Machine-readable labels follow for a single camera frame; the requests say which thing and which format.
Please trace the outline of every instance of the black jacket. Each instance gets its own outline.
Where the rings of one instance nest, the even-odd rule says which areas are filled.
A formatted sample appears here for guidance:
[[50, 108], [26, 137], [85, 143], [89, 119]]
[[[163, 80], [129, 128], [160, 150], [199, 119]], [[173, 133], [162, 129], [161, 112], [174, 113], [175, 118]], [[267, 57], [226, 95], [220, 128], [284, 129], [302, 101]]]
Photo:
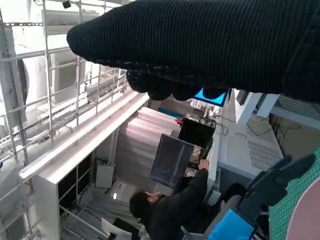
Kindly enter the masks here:
[[192, 98], [204, 87], [205, 96], [237, 88], [320, 103], [319, 6], [320, 0], [139, 0], [73, 27], [67, 41], [88, 61], [141, 74], [128, 81], [133, 85], [135, 75], [135, 90], [154, 100], [171, 93]]
[[189, 232], [203, 233], [211, 222], [211, 208], [203, 204], [208, 171], [199, 170], [188, 187], [158, 200], [142, 219], [152, 240], [181, 240], [184, 226]]

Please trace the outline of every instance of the dark hair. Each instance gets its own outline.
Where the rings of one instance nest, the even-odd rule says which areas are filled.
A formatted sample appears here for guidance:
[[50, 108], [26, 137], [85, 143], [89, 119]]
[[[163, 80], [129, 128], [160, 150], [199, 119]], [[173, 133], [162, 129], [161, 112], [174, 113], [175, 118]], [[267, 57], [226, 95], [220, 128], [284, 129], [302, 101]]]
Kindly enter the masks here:
[[130, 198], [130, 212], [136, 219], [143, 219], [150, 206], [148, 195], [142, 190], [135, 192]]

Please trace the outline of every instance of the computer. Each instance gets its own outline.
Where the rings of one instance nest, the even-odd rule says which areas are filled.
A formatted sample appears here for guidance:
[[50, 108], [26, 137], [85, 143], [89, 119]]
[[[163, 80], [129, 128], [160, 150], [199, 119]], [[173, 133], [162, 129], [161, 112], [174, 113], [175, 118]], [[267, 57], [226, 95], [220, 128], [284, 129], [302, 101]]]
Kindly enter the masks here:
[[188, 142], [162, 134], [150, 178], [174, 188], [185, 174], [194, 148], [194, 145]]
[[204, 89], [202, 88], [196, 95], [194, 95], [194, 99], [197, 99], [199, 101], [203, 101], [209, 104], [217, 105], [220, 107], [223, 107], [226, 101], [228, 95], [228, 90], [222, 93], [220, 96], [217, 98], [206, 98], [204, 96]]
[[215, 129], [215, 126], [208, 126], [185, 118], [178, 138], [201, 148], [206, 148], [208, 143], [212, 140]]

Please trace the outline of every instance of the pink circle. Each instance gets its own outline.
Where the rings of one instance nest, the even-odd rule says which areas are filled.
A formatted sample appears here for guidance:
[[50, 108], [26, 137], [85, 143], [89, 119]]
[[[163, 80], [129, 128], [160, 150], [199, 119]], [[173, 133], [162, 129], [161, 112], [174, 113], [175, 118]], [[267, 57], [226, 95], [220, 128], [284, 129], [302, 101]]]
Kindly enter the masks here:
[[320, 239], [320, 177], [302, 194], [292, 213], [286, 240]]

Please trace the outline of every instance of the perforated panel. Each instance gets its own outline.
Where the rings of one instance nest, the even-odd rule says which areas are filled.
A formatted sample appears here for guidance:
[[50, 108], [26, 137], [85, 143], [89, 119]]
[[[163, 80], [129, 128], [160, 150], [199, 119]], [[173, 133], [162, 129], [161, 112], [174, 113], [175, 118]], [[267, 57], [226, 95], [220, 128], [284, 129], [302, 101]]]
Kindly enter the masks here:
[[253, 141], [248, 141], [248, 143], [251, 163], [256, 169], [266, 171], [282, 157], [274, 148]]
[[266, 120], [262, 119], [261, 121], [260, 120], [254, 121], [252, 119], [249, 119], [247, 124], [249, 125], [249, 127], [251, 129], [248, 126], [246, 126], [246, 133], [249, 136], [256, 137], [256, 138], [258, 138], [260, 140], [264, 140], [264, 141], [267, 141], [267, 142], [270, 142], [270, 143], [274, 143], [273, 133], [272, 133], [272, 131], [268, 131], [269, 129], [271, 129], [271, 127], [269, 126], [269, 124], [266, 124], [263, 121], [266, 121]]
[[275, 106], [305, 117], [320, 120], [319, 105], [294, 100], [286, 96], [279, 96]]

